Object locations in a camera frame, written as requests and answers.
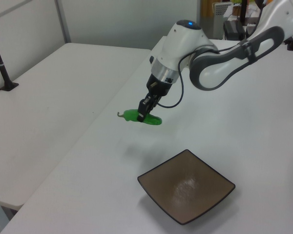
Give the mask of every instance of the table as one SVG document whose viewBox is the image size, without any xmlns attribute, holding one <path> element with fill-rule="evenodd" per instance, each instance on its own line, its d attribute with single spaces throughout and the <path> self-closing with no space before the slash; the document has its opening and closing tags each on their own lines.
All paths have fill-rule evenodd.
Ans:
<svg viewBox="0 0 293 234">
<path fill-rule="evenodd" d="M 196 89 L 185 69 L 181 104 L 152 111 L 160 126 L 117 117 L 144 98 L 150 69 L 146 58 L 2 234 L 293 233 L 293 52 L 280 46 L 210 92 Z M 180 93 L 178 81 L 161 103 L 173 104 Z M 181 226 L 137 176 L 184 149 L 236 189 Z"/>
<path fill-rule="evenodd" d="M 28 200 L 149 52 L 66 44 L 0 91 L 0 205 Z"/>
</svg>

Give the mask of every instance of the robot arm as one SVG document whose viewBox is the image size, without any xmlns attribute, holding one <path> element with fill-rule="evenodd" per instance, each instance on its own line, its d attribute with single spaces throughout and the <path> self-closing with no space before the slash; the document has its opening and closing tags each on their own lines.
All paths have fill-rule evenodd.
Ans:
<svg viewBox="0 0 293 234">
<path fill-rule="evenodd" d="M 189 20 L 177 22 L 152 63 L 152 74 L 146 84 L 149 93 L 140 101 L 137 119 L 140 122 L 144 120 L 176 82 L 178 70 L 182 71 L 187 64 L 194 86 L 201 90 L 214 90 L 292 35 L 293 0 L 274 0 L 266 6 L 253 35 L 225 52 L 219 52 L 196 23 Z"/>
<path fill-rule="evenodd" d="M 276 49 L 293 35 L 293 0 L 275 0 L 264 7 L 254 34 L 221 54 L 205 53 L 192 60 L 190 79 L 202 90 L 214 90 L 232 75 Z"/>
</svg>

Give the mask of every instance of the wall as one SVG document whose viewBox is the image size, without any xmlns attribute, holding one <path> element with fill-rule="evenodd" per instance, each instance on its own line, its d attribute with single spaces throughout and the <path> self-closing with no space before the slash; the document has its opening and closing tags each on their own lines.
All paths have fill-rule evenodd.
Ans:
<svg viewBox="0 0 293 234">
<path fill-rule="evenodd" d="M 0 53 L 12 80 L 63 44 L 54 0 L 32 0 L 0 17 Z"/>
<path fill-rule="evenodd" d="M 152 49 L 198 0 L 58 0 L 72 42 Z"/>
</svg>

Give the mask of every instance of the table surface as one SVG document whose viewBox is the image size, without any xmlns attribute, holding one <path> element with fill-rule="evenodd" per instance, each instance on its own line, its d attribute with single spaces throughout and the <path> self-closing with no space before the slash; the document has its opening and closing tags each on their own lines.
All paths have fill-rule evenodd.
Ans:
<svg viewBox="0 0 293 234">
<path fill-rule="evenodd" d="M 160 126 L 117 117 L 144 98 L 150 69 L 146 58 L 2 234 L 293 233 L 293 52 L 280 46 L 210 92 L 196 89 L 185 69 L 181 104 L 152 112 Z M 178 81 L 161 103 L 180 93 Z M 181 226 L 137 177 L 184 149 L 236 189 Z"/>
<path fill-rule="evenodd" d="M 0 91 L 0 205 L 28 200 L 149 53 L 66 44 Z"/>
</svg>

